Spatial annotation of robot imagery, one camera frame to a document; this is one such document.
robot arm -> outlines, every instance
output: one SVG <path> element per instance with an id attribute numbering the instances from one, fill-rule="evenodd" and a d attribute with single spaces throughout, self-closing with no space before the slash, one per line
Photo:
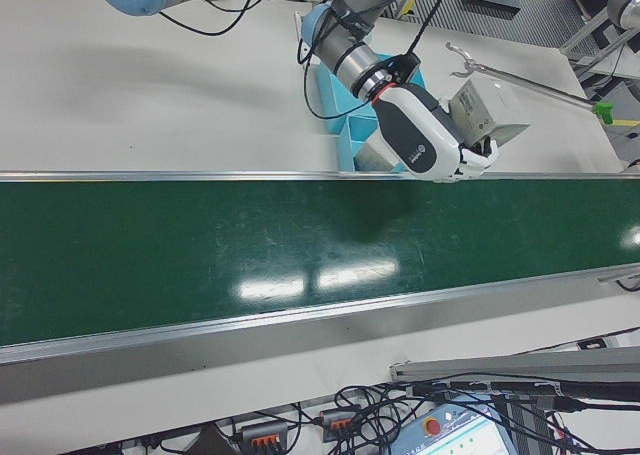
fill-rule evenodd
<path id="1" fill-rule="evenodd" d="M 129 15 L 154 15 L 188 0 L 107 0 Z M 455 181 L 481 175 L 497 158 L 495 142 L 465 147 L 449 115 L 424 89 L 407 83 L 420 60 L 387 61 L 363 42 L 393 0 L 332 0 L 317 5 L 302 24 L 311 52 L 363 102 L 372 102 L 385 143 L 423 180 Z"/>

conveyor belt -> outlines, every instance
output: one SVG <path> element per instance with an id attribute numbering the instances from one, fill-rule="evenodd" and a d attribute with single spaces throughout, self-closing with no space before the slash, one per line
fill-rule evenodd
<path id="1" fill-rule="evenodd" d="M 2 346 L 640 262 L 637 179 L 31 182 L 0 200 Z"/>

green clip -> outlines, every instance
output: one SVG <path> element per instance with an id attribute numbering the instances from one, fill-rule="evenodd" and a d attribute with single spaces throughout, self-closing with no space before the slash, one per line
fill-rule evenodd
<path id="1" fill-rule="evenodd" d="M 613 103 L 598 102 L 593 106 L 593 113 L 601 118 L 605 125 L 613 124 Z"/>

metal rod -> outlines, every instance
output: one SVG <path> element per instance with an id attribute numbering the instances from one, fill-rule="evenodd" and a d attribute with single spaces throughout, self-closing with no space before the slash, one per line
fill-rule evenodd
<path id="1" fill-rule="evenodd" d="M 543 85 L 538 82 L 534 82 L 533 80 L 520 77 L 513 73 L 505 72 L 503 70 L 498 70 L 497 68 L 489 67 L 488 65 L 483 65 L 481 63 L 478 63 L 468 52 L 466 52 L 460 47 L 456 47 L 455 45 L 452 45 L 449 42 L 446 43 L 446 47 L 447 49 L 451 50 L 454 53 L 457 53 L 464 59 L 464 67 L 467 71 L 453 72 L 452 75 L 455 75 L 456 77 L 467 78 L 474 72 L 480 72 L 480 73 L 484 73 L 485 75 L 490 75 L 495 78 L 499 78 L 500 80 L 513 83 L 514 85 L 528 88 L 529 90 L 533 90 L 534 92 L 547 95 L 551 98 L 555 98 L 556 100 L 561 100 L 563 102 L 570 103 L 577 107 L 584 108 L 585 110 L 592 111 L 593 107 L 597 105 L 596 102 L 592 102 L 591 100 L 588 100 L 586 98 L 579 97 L 577 95 L 573 95 L 571 93 L 567 93 L 562 90 L 558 90 L 557 88 L 549 87 L 547 85 Z"/>
<path id="2" fill-rule="evenodd" d="M 561 100 L 563 102 L 576 105 L 580 108 L 584 108 L 585 110 L 591 111 L 596 105 L 596 102 L 593 102 L 586 98 L 578 97 L 577 95 L 572 95 L 562 90 L 558 90 L 557 88 L 534 82 L 533 80 L 514 75 L 513 73 L 503 72 L 502 70 L 498 70 L 497 68 L 488 67 L 486 65 L 478 65 L 475 71 L 499 78 L 501 80 L 504 80 L 505 82 L 513 83 L 514 85 L 518 85 L 520 87 L 528 88 L 529 90 L 547 95 L 551 98 L 555 98 L 556 100 Z"/>
<path id="3" fill-rule="evenodd" d="M 600 13 L 598 13 L 595 17 L 589 20 L 584 27 L 576 32 L 576 34 L 571 37 L 564 45 L 560 47 L 560 53 L 563 55 L 567 55 L 586 37 L 588 37 L 591 33 L 593 33 L 600 25 L 609 20 L 609 14 L 607 13 L 607 9 L 604 8 Z"/>
<path id="4" fill-rule="evenodd" d="M 640 347 L 407 362 L 391 367 L 393 380 L 405 382 L 447 378 L 470 372 L 476 375 L 455 377 L 455 380 L 518 382 L 522 381 L 518 378 L 520 376 L 533 380 L 536 376 L 543 376 L 573 381 L 640 382 Z M 500 373 L 505 376 L 492 377 L 477 373 Z"/>

emergency stop button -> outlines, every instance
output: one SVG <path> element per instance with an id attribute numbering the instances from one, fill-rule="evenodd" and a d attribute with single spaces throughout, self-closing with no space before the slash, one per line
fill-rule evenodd
<path id="1" fill-rule="evenodd" d="M 427 435 L 438 435 L 442 427 L 440 426 L 440 422 L 435 418 L 427 418 L 424 422 L 424 431 Z"/>

